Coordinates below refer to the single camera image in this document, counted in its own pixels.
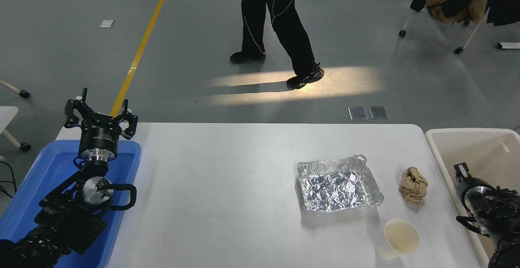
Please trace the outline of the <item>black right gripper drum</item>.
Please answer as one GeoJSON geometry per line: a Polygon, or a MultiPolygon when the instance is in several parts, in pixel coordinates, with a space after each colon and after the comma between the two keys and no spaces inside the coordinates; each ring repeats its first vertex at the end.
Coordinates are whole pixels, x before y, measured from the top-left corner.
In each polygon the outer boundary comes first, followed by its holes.
{"type": "Polygon", "coordinates": [[[460,199],[463,207],[469,213],[473,213],[473,191],[476,186],[476,178],[472,176],[464,177],[463,175],[457,176],[457,182],[459,183],[456,191],[457,197],[460,199]]]}

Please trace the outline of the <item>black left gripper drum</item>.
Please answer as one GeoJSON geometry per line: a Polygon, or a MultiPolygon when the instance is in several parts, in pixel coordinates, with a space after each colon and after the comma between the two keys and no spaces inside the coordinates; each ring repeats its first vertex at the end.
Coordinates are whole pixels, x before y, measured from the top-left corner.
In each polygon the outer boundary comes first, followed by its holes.
{"type": "Polygon", "coordinates": [[[100,120],[100,125],[97,121],[86,119],[80,124],[81,136],[79,144],[79,152],[83,153],[93,149],[104,149],[111,153],[116,153],[118,150],[119,135],[122,129],[117,124],[108,124],[100,120]]]}

